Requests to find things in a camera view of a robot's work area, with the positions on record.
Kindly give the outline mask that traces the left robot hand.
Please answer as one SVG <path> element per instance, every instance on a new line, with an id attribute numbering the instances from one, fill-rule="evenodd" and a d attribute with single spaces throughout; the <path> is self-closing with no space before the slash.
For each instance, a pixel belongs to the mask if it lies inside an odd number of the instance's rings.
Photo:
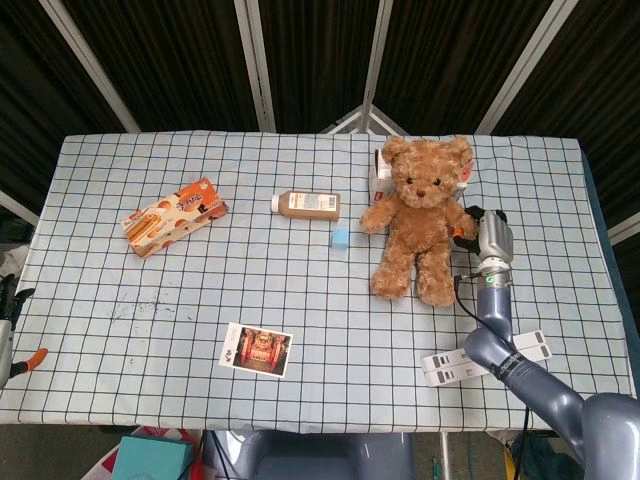
<path id="1" fill-rule="evenodd" d="M 35 370 L 43 363 L 49 351 L 47 348 L 38 349 L 29 359 L 13 362 L 13 338 L 17 321 L 21 314 L 25 301 L 35 293 L 33 288 L 19 291 L 7 304 L 8 295 L 6 289 L 1 293 L 1 388 L 7 382 L 18 376 Z"/>

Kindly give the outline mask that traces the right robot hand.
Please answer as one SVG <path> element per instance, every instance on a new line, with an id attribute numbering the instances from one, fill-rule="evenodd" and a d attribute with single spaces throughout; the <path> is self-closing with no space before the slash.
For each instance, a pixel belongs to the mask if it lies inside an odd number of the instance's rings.
<path id="1" fill-rule="evenodd" d="M 471 206 L 465 212 L 478 226 L 475 239 L 463 238 L 464 230 L 456 227 L 453 231 L 454 243 L 475 254 L 480 263 L 476 276 L 489 276 L 508 271 L 513 260 L 513 234 L 502 210 L 484 210 Z"/>

